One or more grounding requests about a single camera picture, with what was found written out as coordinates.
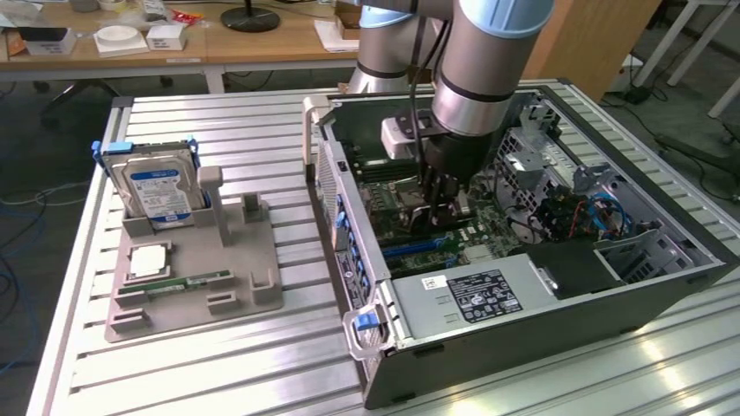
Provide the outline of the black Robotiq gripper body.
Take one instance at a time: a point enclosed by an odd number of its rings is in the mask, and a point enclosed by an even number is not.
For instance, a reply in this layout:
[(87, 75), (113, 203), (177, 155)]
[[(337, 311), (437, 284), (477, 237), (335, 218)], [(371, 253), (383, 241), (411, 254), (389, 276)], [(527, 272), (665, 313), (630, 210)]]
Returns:
[(491, 134), (435, 134), (427, 139), (423, 160), (437, 173), (457, 179), (471, 179), (483, 169), (491, 146)]

